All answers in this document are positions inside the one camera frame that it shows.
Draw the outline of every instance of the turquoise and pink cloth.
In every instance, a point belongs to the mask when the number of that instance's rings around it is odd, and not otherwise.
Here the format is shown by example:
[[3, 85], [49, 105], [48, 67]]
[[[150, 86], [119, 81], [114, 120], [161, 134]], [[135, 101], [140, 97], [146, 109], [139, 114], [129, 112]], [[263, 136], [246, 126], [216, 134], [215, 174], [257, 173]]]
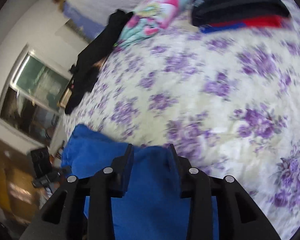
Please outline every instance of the turquoise and pink cloth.
[[152, 37], [166, 29], [192, 0], [145, 0], [134, 9], [134, 16], [122, 30], [118, 49]]

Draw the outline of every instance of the white bedsheet with purple flowers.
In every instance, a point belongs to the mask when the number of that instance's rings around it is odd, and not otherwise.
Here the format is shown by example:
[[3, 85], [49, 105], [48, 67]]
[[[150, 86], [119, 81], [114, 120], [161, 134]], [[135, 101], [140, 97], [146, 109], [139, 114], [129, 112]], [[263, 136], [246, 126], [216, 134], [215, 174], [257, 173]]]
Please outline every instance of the white bedsheet with purple flowers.
[[282, 239], [300, 226], [300, 10], [284, 29], [201, 34], [188, 12], [113, 53], [70, 116], [134, 145], [173, 143], [207, 174], [233, 175]]

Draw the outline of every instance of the metal pin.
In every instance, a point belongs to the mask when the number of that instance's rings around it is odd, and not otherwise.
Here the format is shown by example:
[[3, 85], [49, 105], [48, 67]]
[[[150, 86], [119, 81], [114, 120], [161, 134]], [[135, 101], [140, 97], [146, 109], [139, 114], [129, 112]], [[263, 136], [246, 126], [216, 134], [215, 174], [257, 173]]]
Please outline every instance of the metal pin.
[[105, 174], [109, 174], [109, 173], [112, 173], [113, 169], [111, 167], [106, 167], [103, 169], [103, 173]]
[[234, 182], [234, 177], [232, 177], [232, 176], [226, 176], [226, 182], [229, 182], [229, 183]]
[[68, 179], [67, 179], [68, 182], [75, 182], [76, 180], [77, 180], [77, 177], [73, 176], [73, 175], [69, 176]]
[[197, 173], [199, 172], [199, 170], [198, 170], [197, 168], [190, 168], [190, 169], [189, 169], [189, 172], [190, 172], [191, 174], [197, 174]]

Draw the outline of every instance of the black garment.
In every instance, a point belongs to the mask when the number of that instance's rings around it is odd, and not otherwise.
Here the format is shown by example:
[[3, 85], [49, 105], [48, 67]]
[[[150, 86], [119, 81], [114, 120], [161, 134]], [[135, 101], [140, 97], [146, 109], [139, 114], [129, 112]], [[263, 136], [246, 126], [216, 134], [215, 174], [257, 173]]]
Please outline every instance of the black garment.
[[79, 105], [85, 92], [91, 92], [98, 80], [98, 68], [92, 65], [108, 56], [113, 45], [119, 39], [123, 27], [133, 16], [133, 13], [125, 13], [117, 10], [111, 14], [107, 27], [94, 39], [79, 55], [76, 66], [72, 66], [70, 72], [73, 74], [72, 94], [65, 109], [66, 114]]
[[235, 21], [258, 16], [288, 17], [289, 10], [281, 0], [194, 0], [194, 26]]

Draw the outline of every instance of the folded blue garment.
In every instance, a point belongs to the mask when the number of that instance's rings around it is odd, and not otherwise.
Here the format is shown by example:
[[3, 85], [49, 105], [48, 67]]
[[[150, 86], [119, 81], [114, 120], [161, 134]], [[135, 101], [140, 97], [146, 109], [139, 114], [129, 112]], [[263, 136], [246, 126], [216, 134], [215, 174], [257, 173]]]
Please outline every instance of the folded blue garment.
[[[127, 143], [114, 142], [85, 125], [75, 127], [62, 154], [61, 166], [70, 165], [79, 179], [93, 176], [122, 156]], [[128, 191], [123, 198], [112, 198], [116, 240], [185, 240], [190, 199], [180, 199], [172, 184], [168, 149], [159, 146], [134, 147], [134, 164]], [[218, 212], [212, 198], [214, 240], [218, 240]], [[88, 215], [89, 197], [84, 212]]]

